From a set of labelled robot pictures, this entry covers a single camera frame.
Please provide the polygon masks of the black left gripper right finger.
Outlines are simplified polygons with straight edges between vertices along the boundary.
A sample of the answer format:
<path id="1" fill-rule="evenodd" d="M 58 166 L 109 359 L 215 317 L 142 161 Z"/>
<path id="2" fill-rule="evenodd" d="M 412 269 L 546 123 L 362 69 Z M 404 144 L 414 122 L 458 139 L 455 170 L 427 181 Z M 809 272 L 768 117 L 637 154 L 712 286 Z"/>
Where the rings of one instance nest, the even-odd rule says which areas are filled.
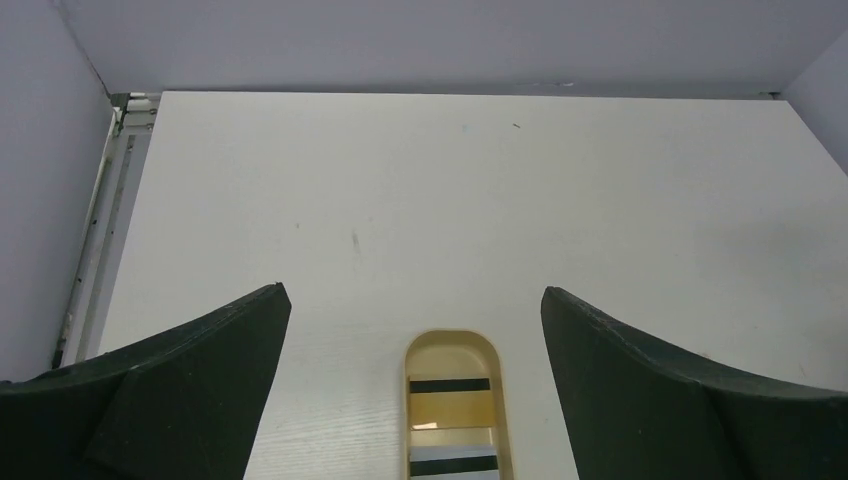
<path id="1" fill-rule="evenodd" d="M 559 287 L 541 321 L 583 479 L 843 479 L 847 396 L 697 355 Z"/>

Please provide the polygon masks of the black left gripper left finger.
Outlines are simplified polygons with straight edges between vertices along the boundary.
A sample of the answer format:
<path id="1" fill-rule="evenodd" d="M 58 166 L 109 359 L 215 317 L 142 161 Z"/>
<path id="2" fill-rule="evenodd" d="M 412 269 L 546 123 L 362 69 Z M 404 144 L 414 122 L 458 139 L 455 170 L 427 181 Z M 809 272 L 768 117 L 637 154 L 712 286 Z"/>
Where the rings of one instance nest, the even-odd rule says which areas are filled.
<path id="1" fill-rule="evenodd" d="M 240 479 L 278 367 L 284 286 L 1 385 L 5 479 Z"/>

